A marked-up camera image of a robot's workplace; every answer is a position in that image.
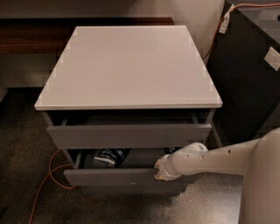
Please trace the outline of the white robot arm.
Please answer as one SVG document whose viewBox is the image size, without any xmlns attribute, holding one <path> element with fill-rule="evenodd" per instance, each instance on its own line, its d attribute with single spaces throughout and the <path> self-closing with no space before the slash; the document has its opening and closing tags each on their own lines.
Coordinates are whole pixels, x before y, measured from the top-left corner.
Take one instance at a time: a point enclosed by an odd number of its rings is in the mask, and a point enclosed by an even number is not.
<svg viewBox="0 0 280 224">
<path fill-rule="evenodd" d="M 280 224 L 279 128 L 214 150 L 191 143 L 163 155 L 155 168 L 155 178 L 164 181 L 206 172 L 242 176 L 239 224 Z"/>
</svg>

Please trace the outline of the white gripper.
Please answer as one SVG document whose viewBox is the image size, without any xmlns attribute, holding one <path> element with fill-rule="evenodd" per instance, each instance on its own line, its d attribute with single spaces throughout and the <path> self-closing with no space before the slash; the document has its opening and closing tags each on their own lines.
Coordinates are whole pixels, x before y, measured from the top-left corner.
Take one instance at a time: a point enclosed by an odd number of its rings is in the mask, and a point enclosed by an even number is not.
<svg viewBox="0 0 280 224">
<path fill-rule="evenodd" d="M 181 176 L 176 169 L 176 163 L 179 158 L 175 154 L 168 154 L 162 156 L 154 164 L 154 168 L 158 169 L 158 173 L 155 174 L 155 179 L 159 180 L 175 180 Z"/>
</svg>

